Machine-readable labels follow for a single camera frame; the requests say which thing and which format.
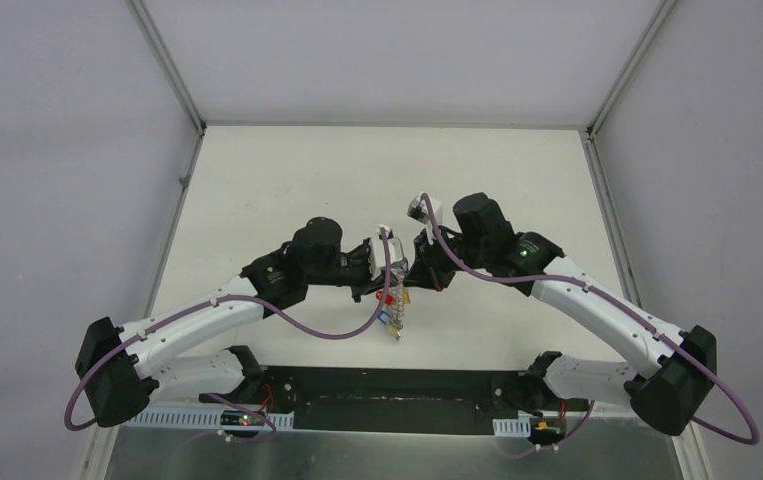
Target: gray wall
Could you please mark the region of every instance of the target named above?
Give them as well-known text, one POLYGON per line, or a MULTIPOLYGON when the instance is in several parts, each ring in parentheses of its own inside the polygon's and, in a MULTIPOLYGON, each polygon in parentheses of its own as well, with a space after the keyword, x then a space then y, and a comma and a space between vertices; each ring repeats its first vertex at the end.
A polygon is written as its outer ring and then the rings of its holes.
POLYGON ((208 121, 588 125, 659 0, 147 0, 208 121))
MULTIPOLYGON (((599 146, 646 306, 716 333, 763 433, 763 2, 682 2, 599 146)), ((745 433, 720 394, 700 414, 745 433)), ((763 478, 763 441, 704 438, 717 478, 763 478)))
POLYGON ((193 143, 124 1, 0 1, 0 478, 69 475, 84 328, 143 309, 193 143))

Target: red wire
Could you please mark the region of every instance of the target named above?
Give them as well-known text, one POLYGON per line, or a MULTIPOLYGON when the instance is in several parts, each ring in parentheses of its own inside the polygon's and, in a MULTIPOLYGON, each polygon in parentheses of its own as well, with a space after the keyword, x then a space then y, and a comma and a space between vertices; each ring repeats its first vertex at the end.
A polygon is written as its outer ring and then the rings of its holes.
POLYGON ((266 399, 263 400, 263 403, 260 404, 260 408, 257 410, 257 413, 262 412, 267 405, 275 403, 275 398, 272 396, 272 388, 269 387, 269 385, 264 385, 263 388, 265 388, 266 391, 269 392, 269 395, 267 395, 266 399))

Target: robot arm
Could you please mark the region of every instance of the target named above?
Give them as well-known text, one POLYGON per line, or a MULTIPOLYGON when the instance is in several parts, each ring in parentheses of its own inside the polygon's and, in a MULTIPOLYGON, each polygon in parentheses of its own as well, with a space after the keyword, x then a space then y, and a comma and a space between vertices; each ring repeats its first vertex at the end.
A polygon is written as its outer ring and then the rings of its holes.
MULTIPOLYGON (((215 335, 272 315, 256 299, 284 310, 303 301, 309 285, 349 286, 355 301, 382 288, 380 237, 367 238, 348 253, 340 252, 341 239, 336 222, 311 219, 291 241, 192 302, 119 326, 107 317, 90 325, 75 365, 82 381, 109 352, 124 346, 84 386, 98 425, 118 425, 158 399, 256 391, 260 367, 245 347, 176 357, 215 335)), ((390 265, 403 262, 401 242, 392 233, 387 242, 390 265)))
MULTIPOLYGON (((428 197, 430 203, 426 202, 425 197, 421 194, 411 203, 408 215, 429 224, 429 208, 436 201, 428 197)), ((658 333, 653 335, 624 311, 592 294, 590 288, 596 287, 619 298, 560 247, 535 232, 515 233, 498 204, 483 193, 464 197, 453 211, 461 233, 441 227, 443 238, 437 239, 428 235, 430 226, 423 230, 414 240, 416 258, 405 285, 439 291, 463 269, 443 249, 442 240, 468 270, 485 269, 492 277, 482 278, 505 283, 566 313, 626 359, 623 363, 597 362, 546 352, 520 376, 521 385, 505 389, 523 392, 514 403, 527 400, 530 411, 536 412, 541 407, 532 399, 585 398, 630 406, 650 426, 669 435, 684 430, 713 383, 657 336, 682 337, 681 347, 716 372, 716 339, 710 332, 699 326, 689 333, 682 331, 620 300, 656 328, 658 333), (521 276, 533 277, 530 281, 502 281, 502 277, 521 276), (574 278, 583 286, 554 276, 574 278)))

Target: white table surface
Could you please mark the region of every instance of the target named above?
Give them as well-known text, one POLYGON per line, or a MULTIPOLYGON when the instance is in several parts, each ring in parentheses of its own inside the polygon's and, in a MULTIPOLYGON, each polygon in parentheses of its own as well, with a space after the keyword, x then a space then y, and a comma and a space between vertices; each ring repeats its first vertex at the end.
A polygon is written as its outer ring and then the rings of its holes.
MULTIPOLYGON (((155 312, 213 290, 292 238, 308 219, 343 228, 343 250, 392 227, 413 260, 422 226, 405 215, 425 190, 443 201, 483 191, 517 231, 537 231, 620 291, 577 132, 538 130, 210 127, 169 253, 155 312)), ((310 337, 277 316, 226 332, 188 352, 249 345, 264 365, 523 369, 544 350, 615 360, 604 342, 516 290, 460 272, 442 293, 411 289, 403 339, 379 324, 345 341, 310 337)), ((311 287, 289 312, 326 332, 366 321, 375 298, 311 287)))

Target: metal frame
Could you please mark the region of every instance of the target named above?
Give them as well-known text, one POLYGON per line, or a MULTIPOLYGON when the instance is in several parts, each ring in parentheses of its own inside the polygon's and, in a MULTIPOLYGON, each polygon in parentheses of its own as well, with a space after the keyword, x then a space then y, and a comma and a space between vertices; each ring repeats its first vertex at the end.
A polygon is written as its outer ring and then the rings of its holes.
POLYGON ((160 31, 157 29, 157 25, 155 25, 154 19, 148 11, 148 7, 145 6, 144 0, 127 0, 127 3, 134 16, 134 20, 136 20, 143 32, 146 43, 148 43, 149 48, 151 48, 151 53, 154 55, 154 59, 157 60, 161 70, 163 70, 163 73, 166 75, 166 81, 169 82, 172 91, 175 92, 178 101, 181 102, 181 106, 184 107, 184 111, 186 111, 196 132, 198 132, 199 135, 203 135, 204 129, 206 128, 204 120, 201 118, 201 114, 199 113, 195 102, 193 102, 192 95, 190 95, 190 91, 187 89, 184 79, 181 78, 178 66, 175 65, 172 55, 169 54, 169 49, 166 48, 163 36, 160 35, 160 31))
MULTIPOLYGON (((184 108, 190 122, 198 133, 195 148, 193 150, 187 173, 179 181, 182 185, 178 203, 175 206, 172 222, 164 244, 160 250, 160 264, 155 275, 148 300, 144 308, 144 315, 151 313, 157 297, 158 287, 162 279, 172 241, 180 220, 183 204, 186 200, 190 178, 195 169, 198 155, 201 151, 204 141, 204 134, 207 127, 205 119, 202 118, 195 102, 183 78, 178 71, 177 65, 172 59, 163 37, 161 36, 154 19, 151 16, 144 0, 126 0, 132 15, 140 26, 145 41, 148 43, 155 60, 161 67, 166 76, 166 80, 171 86, 181 106, 184 108)), ((591 180, 599 208, 602 212, 602 218, 605 222, 605 229, 611 244, 614 261, 617 265, 620 284, 623 294, 631 302, 642 307, 641 294, 636 285, 634 274, 631 269, 631 262, 625 245, 623 236, 622 222, 620 221, 616 203, 612 197, 609 188, 609 182, 605 169, 602 166, 597 146, 596 134, 605 124, 608 116, 616 108, 620 98, 625 94, 631 80, 637 74, 642 66, 651 47, 659 38, 667 20, 680 0, 661 0, 653 17, 647 24, 641 38, 632 51, 629 59, 621 69, 614 85, 608 92, 605 101, 599 108, 594 121, 589 126, 585 125, 522 125, 522 124, 495 124, 495 123, 469 123, 469 124, 426 124, 420 122, 280 122, 280 123, 257 123, 257 122, 212 122, 213 125, 224 126, 369 126, 369 127, 444 127, 444 128, 494 128, 494 129, 549 129, 549 130, 577 130, 579 131, 585 156, 587 157, 588 168, 590 169, 591 180)), ((614 409, 608 406, 598 406, 595 411, 597 417, 634 417, 632 412, 626 412, 623 409, 614 409)), ((118 428, 98 428, 93 426, 87 432, 84 447, 77 459, 71 478, 86 480, 101 480, 105 478, 107 468, 110 463, 110 457, 113 451, 113 445, 118 434, 118 428)), ((684 433, 679 437, 673 438, 677 458, 681 466, 682 475, 685 480, 713 480, 714 474, 710 467, 710 462, 705 451, 701 433, 695 424, 690 424, 684 433)))
POLYGON ((652 19, 649 20, 646 29, 643 30, 643 34, 640 36, 640 41, 637 42, 637 45, 628 57, 628 61, 623 65, 616 82, 608 92, 608 96, 605 97, 605 102, 599 107, 599 111, 596 113, 596 118, 588 129, 588 132, 590 132, 594 139, 599 130, 602 129, 605 120, 608 119, 608 115, 611 114, 616 107, 617 102, 625 93, 631 79, 637 74, 640 65, 643 63, 643 59, 646 58, 646 54, 658 39, 658 35, 661 33, 664 25, 667 20, 669 20, 670 15, 680 1, 681 0, 661 0, 658 4, 658 8, 652 15, 652 19))
POLYGON ((391 127, 391 128, 489 128, 492 130, 584 130, 586 125, 548 125, 492 122, 420 122, 420 121, 363 121, 363 122, 254 122, 208 120, 216 127, 391 127))
POLYGON ((596 144, 590 139, 587 132, 579 132, 584 155, 587 157, 587 167, 590 169, 590 178, 593 180, 593 190, 599 201, 599 211, 602 212, 602 220, 605 222, 605 232, 608 235, 608 243, 611 244, 611 252, 617 265, 617 276, 620 279, 623 296, 631 303, 643 308, 640 300, 640 292, 634 281, 634 272, 631 269, 631 261, 623 237, 622 222, 614 204, 611 189, 605 170, 599 160, 596 144))

